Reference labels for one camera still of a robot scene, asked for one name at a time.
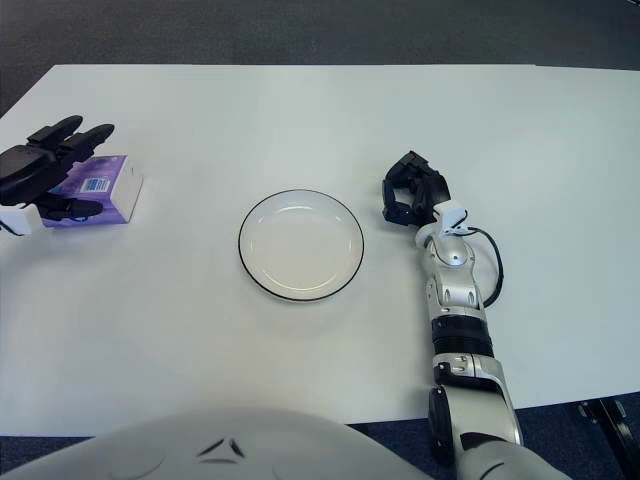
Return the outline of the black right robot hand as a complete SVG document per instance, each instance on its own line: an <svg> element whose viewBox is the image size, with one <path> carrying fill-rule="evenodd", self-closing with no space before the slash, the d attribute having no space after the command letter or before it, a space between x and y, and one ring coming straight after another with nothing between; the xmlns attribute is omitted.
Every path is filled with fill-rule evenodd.
<svg viewBox="0 0 640 480"><path fill-rule="evenodd" d="M396 190L408 191L413 201L410 204L397 201ZM387 172L382 193L384 219L402 226L434 223L434 207L451 199L445 178L414 151L405 154Z"/></svg>

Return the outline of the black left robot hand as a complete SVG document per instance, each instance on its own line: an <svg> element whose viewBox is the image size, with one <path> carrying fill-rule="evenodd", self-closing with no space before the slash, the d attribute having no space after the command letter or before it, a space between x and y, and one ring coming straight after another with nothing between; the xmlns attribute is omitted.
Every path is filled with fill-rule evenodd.
<svg viewBox="0 0 640 480"><path fill-rule="evenodd" d="M52 189L68 178L74 164L83 163L113 133L113 124L80 132L83 118L72 115L44 126L1 153L1 204L35 205L42 218L52 221L84 219L103 212L97 201L65 198Z"/></svg>

